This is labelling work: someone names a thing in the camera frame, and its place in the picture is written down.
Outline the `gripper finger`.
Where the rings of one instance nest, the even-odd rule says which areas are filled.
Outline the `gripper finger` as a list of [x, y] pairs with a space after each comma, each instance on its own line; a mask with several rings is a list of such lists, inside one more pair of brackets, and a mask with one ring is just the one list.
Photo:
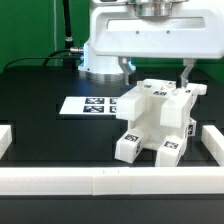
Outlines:
[[121, 67], [124, 77], [125, 77], [125, 84], [129, 84], [129, 75], [133, 72], [131, 61], [129, 58], [126, 57], [119, 57], [118, 58], [119, 66]]
[[176, 80], [176, 87], [177, 88], [185, 88], [188, 84], [188, 76], [190, 72], [192, 71], [194, 65], [196, 63], [195, 59], [192, 58], [185, 58], [183, 60], [183, 65], [185, 66], [185, 69], [181, 73], [181, 75]]

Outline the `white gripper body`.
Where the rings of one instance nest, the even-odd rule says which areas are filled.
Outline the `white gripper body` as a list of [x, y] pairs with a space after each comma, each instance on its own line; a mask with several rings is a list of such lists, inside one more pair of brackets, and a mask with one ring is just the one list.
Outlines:
[[98, 56], [219, 59], [224, 4], [175, 4], [167, 17], [140, 17], [132, 4], [95, 4], [89, 47]]

